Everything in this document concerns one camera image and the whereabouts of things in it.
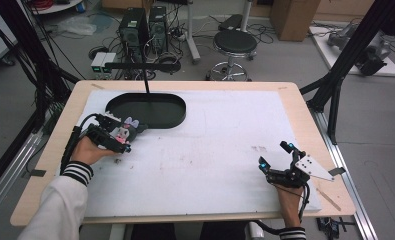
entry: gray floor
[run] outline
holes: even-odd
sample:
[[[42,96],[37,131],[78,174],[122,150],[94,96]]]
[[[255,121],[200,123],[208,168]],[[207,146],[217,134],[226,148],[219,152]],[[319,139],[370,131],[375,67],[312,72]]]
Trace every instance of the gray floor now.
[[[217,24],[206,16],[216,15],[222,21],[224,18],[222,14],[241,11],[241,1],[235,0],[234,3],[236,4],[228,4],[228,9],[224,6],[195,3],[195,15],[198,16],[194,20],[195,30],[204,26],[199,34],[213,36],[216,33],[213,29],[216,29]],[[82,16],[98,12],[99,4],[92,4],[90,9]],[[57,24],[76,15],[78,14],[75,11],[67,10],[45,16],[43,20],[48,27],[51,27],[51,24]],[[64,33],[54,38],[86,79],[94,78],[90,69],[91,60],[88,58],[88,51],[101,45],[103,41],[108,44],[110,40],[105,38],[115,37],[118,27],[118,23],[111,18],[101,15],[90,18],[99,25],[93,36],[78,37]],[[249,24],[254,23],[270,26],[269,20],[263,18],[251,18]],[[311,38],[306,38],[303,42],[283,42],[278,41],[274,34],[270,36],[274,42],[260,43],[253,61],[239,60],[239,63],[251,74],[253,81],[294,82],[299,87],[303,87],[327,73],[327,65]],[[211,39],[199,37],[195,38],[195,41],[201,54],[199,64],[192,64],[187,45],[184,44],[181,70],[173,75],[157,73],[155,80],[204,80],[208,69],[226,59],[212,49]],[[62,68],[79,77],[58,50],[56,57]],[[390,55],[390,59],[395,62],[394,53]],[[308,100],[312,95],[313,93],[309,93],[304,97]],[[24,76],[19,65],[7,67],[0,64],[0,157],[34,111],[33,100],[34,87]],[[395,239],[394,77],[358,75],[346,77],[342,87],[337,140],[378,238]],[[10,225],[10,216],[26,183],[27,179],[19,178],[0,206],[0,239],[14,239],[21,231],[21,228]],[[352,218],[345,217],[344,220],[352,221]],[[282,226],[280,220],[266,222],[273,227]],[[198,223],[177,226],[179,239],[198,239],[200,227]],[[314,219],[305,218],[303,226],[307,229],[308,239],[326,239],[326,236],[318,231]],[[340,235],[342,239],[360,239],[355,227],[347,226],[348,232],[342,230]],[[86,225],[81,233],[81,239],[108,239],[109,231],[110,225]],[[268,234],[265,238],[277,239]]]

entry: desk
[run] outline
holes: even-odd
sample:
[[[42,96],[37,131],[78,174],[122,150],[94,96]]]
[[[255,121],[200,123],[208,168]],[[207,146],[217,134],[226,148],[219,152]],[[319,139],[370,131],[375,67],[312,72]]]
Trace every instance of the desk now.
[[[316,156],[326,169],[334,168],[330,154],[321,135],[308,111],[299,89],[293,83],[262,83],[262,82],[183,82],[183,81],[152,81],[149,83],[153,91],[163,90],[246,90],[246,91],[276,91],[280,95],[291,128],[301,149]],[[92,90],[125,90],[145,91],[142,82],[120,81],[81,81],[76,84],[68,103],[51,135],[36,169],[46,170],[44,177],[31,177],[21,199],[11,217],[11,223],[16,226],[27,225],[39,207],[40,195],[45,186],[53,179],[60,163],[61,156],[70,136],[71,129],[77,124],[82,114],[88,96]],[[334,182],[312,178],[322,210],[307,212],[306,217],[353,215],[355,208],[344,186],[341,177]],[[246,213],[246,214],[210,214],[210,215],[181,215],[181,216],[151,216],[151,217],[117,217],[117,218],[86,218],[84,223],[133,223],[160,221],[204,221],[228,219],[263,219],[278,218],[279,213]]]

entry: striped cuff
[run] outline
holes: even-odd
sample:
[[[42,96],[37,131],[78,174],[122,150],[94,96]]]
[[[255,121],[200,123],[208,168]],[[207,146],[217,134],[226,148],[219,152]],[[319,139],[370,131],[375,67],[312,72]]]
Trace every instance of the striped cuff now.
[[[280,234],[279,238],[281,240],[305,240],[306,233],[305,229],[302,227],[294,227],[294,228],[284,228]]]
[[[94,172],[89,165],[83,162],[70,161],[62,175],[71,177],[87,186],[91,181],[91,178],[94,176]]]

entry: stool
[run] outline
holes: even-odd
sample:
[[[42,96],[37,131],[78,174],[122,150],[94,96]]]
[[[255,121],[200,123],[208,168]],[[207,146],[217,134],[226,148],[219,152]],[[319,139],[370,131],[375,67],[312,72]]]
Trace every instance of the stool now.
[[[206,75],[206,80],[251,81],[247,71],[234,58],[252,57],[257,42],[250,34],[237,30],[224,30],[215,35],[213,47],[228,56],[228,62],[216,64]]]

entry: hand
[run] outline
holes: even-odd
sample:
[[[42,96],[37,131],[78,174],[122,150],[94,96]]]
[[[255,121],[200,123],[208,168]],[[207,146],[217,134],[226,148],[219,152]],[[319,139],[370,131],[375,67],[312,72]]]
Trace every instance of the hand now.
[[[299,203],[303,193],[303,187],[287,188],[274,185],[278,191],[278,199],[281,204],[281,214],[284,218],[285,227],[300,227]]]
[[[117,153],[98,148],[87,136],[83,137],[72,153],[72,161],[79,161],[91,165],[96,163],[104,156],[116,155]]]

